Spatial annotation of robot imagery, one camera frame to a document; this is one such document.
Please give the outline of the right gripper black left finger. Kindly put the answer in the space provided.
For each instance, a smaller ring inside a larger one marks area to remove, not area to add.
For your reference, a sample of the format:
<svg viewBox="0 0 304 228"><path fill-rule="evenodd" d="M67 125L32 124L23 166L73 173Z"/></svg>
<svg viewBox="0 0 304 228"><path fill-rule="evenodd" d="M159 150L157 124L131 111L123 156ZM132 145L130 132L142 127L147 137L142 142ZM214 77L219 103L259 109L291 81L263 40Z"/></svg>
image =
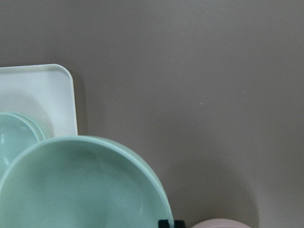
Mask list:
<svg viewBox="0 0 304 228"><path fill-rule="evenodd" d="M158 228L170 228L168 220L162 219L158 221Z"/></svg>

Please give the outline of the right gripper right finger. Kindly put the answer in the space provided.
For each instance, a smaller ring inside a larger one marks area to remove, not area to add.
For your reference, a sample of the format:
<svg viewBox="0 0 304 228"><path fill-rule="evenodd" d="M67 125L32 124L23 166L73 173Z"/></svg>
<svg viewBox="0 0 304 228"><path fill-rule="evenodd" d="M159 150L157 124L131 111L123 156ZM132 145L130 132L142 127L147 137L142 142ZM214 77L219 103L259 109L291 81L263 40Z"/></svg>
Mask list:
<svg viewBox="0 0 304 228"><path fill-rule="evenodd" d="M186 228L186 223L183 220L175 220L174 228Z"/></svg>

